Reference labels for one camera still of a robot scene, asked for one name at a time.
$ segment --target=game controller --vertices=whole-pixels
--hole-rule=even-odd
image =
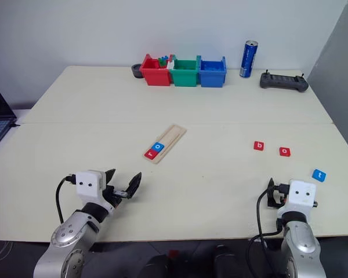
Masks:
[[[260,76],[260,87],[279,87],[279,88],[288,88],[296,89],[299,92],[304,92],[308,89],[308,83],[302,76],[285,76],[285,75],[275,75],[270,74],[268,70],[262,73]]]

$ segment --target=black round object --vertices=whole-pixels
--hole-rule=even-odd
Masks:
[[[282,224],[285,226],[290,221],[299,221],[307,223],[306,215],[298,211],[288,211],[282,215]]]
[[[90,214],[92,217],[97,219],[99,223],[102,223],[108,215],[108,211],[96,203],[86,203],[81,211]]]
[[[142,64],[132,65],[132,71],[133,71],[133,74],[134,74],[135,78],[143,78],[142,73],[139,71],[139,68],[140,68],[141,65]]]

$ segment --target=green bin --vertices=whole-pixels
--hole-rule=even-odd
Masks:
[[[175,86],[196,87],[198,83],[198,69],[200,67],[201,56],[196,60],[178,60],[173,55],[168,68]]]

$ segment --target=soda can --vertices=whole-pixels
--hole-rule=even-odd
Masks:
[[[258,43],[256,41],[246,41],[244,56],[242,57],[240,76],[248,78],[251,75],[251,69],[253,68],[254,58],[256,50],[258,49]]]

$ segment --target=plastic storage bin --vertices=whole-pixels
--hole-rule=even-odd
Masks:
[[[200,61],[199,78],[201,87],[223,87],[226,80],[226,58],[218,61]]]
[[[167,63],[166,61],[165,64],[163,64],[162,61],[153,59],[149,54],[145,56],[139,70],[146,79],[148,85],[170,86],[171,76],[166,67]]]
[[[168,68],[175,86],[196,87],[201,56],[196,60],[178,60],[175,55],[169,60]]]

